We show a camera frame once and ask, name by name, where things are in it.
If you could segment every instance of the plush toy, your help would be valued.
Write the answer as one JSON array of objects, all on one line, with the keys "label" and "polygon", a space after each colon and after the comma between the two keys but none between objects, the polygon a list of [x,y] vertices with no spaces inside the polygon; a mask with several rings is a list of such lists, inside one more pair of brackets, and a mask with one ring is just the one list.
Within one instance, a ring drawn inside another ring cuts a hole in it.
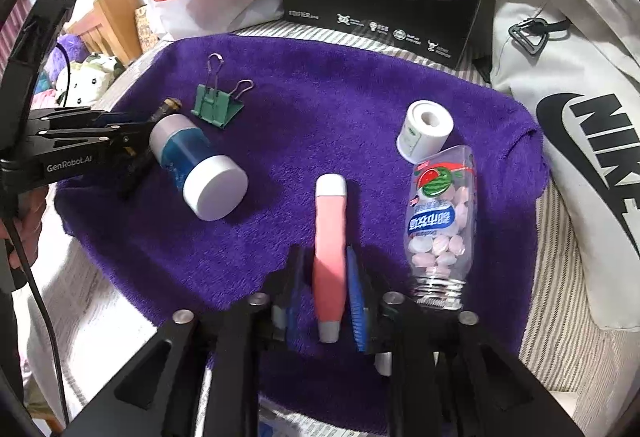
[{"label": "plush toy", "polygon": [[[124,72],[124,65],[115,57],[91,54],[83,63],[71,62],[71,82],[67,107],[91,107],[106,92],[113,81]],[[66,67],[56,83],[56,99],[65,102]]]},{"label": "plush toy", "polygon": [[[58,43],[65,48],[66,54],[69,56],[69,61],[82,63],[90,54],[89,50],[84,45],[82,38],[74,34],[63,34],[58,38]],[[51,51],[49,59],[44,65],[44,70],[47,75],[49,75],[49,79],[52,82],[55,82],[58,81],[60,72],[65,68],[65,57],[60,52],[60,49],[55,48]]]},{"label": "plush toy", "polygon": [[55,109],[57,106],[56,91],[54,89],[33,94],[31,99],[31,109]]},{"label": "plush toy", "polygon": [[38,75],[38,81],[36,82],[36,88],[34,88],[34,94],[40,94],[41,92],[48,91],[52,88],[51,81],[49,80],[49,76],[45,71],[41,71]]}]

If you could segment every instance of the pink lip balm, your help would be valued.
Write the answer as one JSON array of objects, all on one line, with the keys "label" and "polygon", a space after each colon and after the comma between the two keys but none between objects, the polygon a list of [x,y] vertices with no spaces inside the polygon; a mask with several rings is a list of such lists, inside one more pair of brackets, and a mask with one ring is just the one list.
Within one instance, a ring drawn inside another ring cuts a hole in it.
[{"label": "pink lip balm", "polygon": [[316,256],[314,304],[322,343],[335,343],[340,335],[346,292],[345,211],[347,182],[327,173],[316,181]]}]

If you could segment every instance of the white tape roll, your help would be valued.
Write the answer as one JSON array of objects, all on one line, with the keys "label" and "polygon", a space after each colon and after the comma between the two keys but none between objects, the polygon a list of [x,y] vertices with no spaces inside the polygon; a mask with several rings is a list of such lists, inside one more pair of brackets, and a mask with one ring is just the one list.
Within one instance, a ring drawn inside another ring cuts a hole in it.
[{"label": "white tape roll", "polygon": [[437,154],[451,130],[453,119],[449,110],[427,100],[413,102],[396,139],[398,152],[410,163],[417,164]]}]

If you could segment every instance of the black cable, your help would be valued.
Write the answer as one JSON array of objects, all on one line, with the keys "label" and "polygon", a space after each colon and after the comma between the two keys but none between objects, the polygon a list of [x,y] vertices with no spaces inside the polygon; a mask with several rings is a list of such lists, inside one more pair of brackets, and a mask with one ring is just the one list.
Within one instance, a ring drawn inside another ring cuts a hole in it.
[{"label": "black cable", "polygon": [[47,328],[47,333],[49,334],[49,340],[51,342],[51,353],[53,354],[53,366],[56,369],[56,378],[58,380],[58,393],[60,395],[62,417],[65,419],[65,426],[69,426],[69,413],[68,408],[66,407],[65,387],[62,382],[62,365],[60,364],[60,353],[58,352],[58,342],[56,340],[56,334],[53,331],[53,324],[51,323],[51,318],[49,318],[47,307],[42,301],[42,296],[40,296],[40,291],[38,291],[38,286],[35,279],[33,278],[33,273],[31,273],[29,259],[24,252],[24,247],[22,245],[22,241],[20,240],[20,234],[15,227],[14,220],[10,216],[6,216],[3,214],[2,222],[4,223],[4,227],[9,234],[11,243],[14,245],[15,252],[18,254],[22,270],[27,277],[27,282],[31,289],[31,293],[33,294],[33,299],[36,301],[36,305],[40,310],[40,314],[42,315],[42,319],[44,320],[45,327]]},{"label": "black cable", "polygon": [[66,107],[66,99],[69,97],[69,87],[71,86],[71,62],[69,61],[69,55],[66,53],[66,49],[59,43],[56,43],[56,47],[62,51],[62,56],[65,57],[66,62],[66,91],[65,101],[62,103],[62,106]]}]

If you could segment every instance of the purple towel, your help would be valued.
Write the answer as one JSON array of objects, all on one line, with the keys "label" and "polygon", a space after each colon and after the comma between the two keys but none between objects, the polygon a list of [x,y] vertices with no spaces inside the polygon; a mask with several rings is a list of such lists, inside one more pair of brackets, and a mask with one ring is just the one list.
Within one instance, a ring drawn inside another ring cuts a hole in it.
[{"label": "purple towel", "polygon": [[[349,182],[348,237],[367,267],[406,291],[402,229],[411,166],[396,150],[410,103],[450,110],[447,146],[466,143],[478,168],[474,267],[465,306],[513,352],[529,312],[536,258],[535,201],[548,171],[542,135],[510,97],[402,59],[321,42],[224,34],[175,42],[118,104],[153,112],[167,96],[188,114],[212,52],[225,58],[220,88],[252,78],[244,109],[224,132],[191,118],[249,176],[249,191],[221,221],[199,220],[159,167],[130,202],[114,173],[62,183],[57,209],[89,257],[154,324],[179,308],[226,307],[284,265],[289,244],[312,245],[314,185],[336,172]],[[303,292],[295,352],[264,356],[262,393],[343,427],[382,432],[386,382],[356,352],[345,314],[340,340],[318,342]]]}]

